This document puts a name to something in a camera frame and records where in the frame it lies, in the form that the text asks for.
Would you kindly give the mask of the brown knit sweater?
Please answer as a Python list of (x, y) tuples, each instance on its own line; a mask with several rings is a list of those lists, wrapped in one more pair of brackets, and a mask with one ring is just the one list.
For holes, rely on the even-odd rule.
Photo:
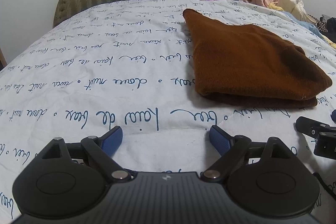
[(333, 84), (302, 48), (264, 28), (224, 24), (192, 9), (183, 17), (193, 41), (195, 91), (209, 100), (314, 107), (317, 95)]

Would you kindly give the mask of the light blue garment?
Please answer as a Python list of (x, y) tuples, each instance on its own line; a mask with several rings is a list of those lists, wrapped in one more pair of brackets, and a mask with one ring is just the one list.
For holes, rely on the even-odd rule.
[(310, 32), (312, 32), (313, 34), (315, 34), (316, 36), (318, 36), (319, 38), (323, 39), (322, 34), (319, 32), (318, 28), (313, 25), (312, 23), (308, 23), (308, 22), (304, 22), (301, 20), (297, 20), (291, 13), (286, 12), (286, 11), (282, 11), (286, 16), (288, 16), (291, 20), (293, 20), (294, 22), (296, 22), (297, 24), (299, 24), (300, 26), (305, 27), (306, 29), (308, 29)]

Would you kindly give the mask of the dark navy clothes pile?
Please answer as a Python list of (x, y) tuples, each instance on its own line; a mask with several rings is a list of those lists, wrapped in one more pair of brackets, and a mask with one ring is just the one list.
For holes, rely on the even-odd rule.
[(321, 34), (330, 39), (333, 43), (336, 42), (336, 18), (322, 14), (317, 21), (317, 28)]

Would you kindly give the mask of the cream crumpled clothes pile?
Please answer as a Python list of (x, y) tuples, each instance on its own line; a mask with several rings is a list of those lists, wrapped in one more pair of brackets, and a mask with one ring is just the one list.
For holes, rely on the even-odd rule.
[(297, 20), (312, 22), (304, 9), (303, 0), (278, 0), (277, 3), (271, 2), (268, 7), (278, 11), (286, 11), (292, 14)]

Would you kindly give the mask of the white script-print bed sheet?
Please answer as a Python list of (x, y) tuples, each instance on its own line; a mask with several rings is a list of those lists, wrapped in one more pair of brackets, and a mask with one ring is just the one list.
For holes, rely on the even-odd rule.
[(78, 142), (114, 126), (121, 166), (150, 172), (201, 172), (219, 158), (214, 124), (253, 141), (280, 138), (335, 190), (335, 161), (294, 129), (300, 116), (332, 124), (335, 87), (312, 109), (233, 107), (195, 91), (193, 43), (183, 18), (193, 9), (225, 24), (253, 24), (301, 47), (335, 78), (335, 50), (283, 12), (238, 1), (136, 0), (73, 16), (1, 71), (1, 223), (20, 213), (14, 180), (54, 137)]

